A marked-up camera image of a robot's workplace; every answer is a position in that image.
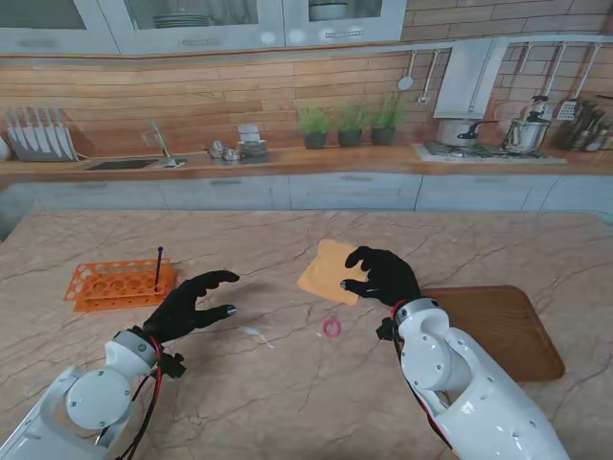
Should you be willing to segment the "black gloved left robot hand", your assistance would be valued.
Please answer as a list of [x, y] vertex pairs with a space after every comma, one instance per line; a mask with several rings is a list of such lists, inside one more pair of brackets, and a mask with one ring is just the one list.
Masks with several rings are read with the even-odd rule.
[[216, 270], [184, 281], [172, 290], [157, 310], [145, 321], [143, 334], [163, 344], [203, 329], [237, 312], [234, 305], [222, 305], [207, 310], [195, 306], [199, 298], [223, 283], [235, 283], [239, 276], [232, 271]]

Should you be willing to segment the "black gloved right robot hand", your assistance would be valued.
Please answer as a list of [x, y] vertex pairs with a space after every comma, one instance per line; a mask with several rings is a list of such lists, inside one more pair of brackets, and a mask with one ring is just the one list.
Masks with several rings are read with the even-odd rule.
[[359, 246], [345, 261], [346, 268], [357, 265], [367, 274], [366, 280], [343, 280], [342, 289], [362, 298], [374, 298], [389, 307], [421, 298], [412, 267], [391, 251]]

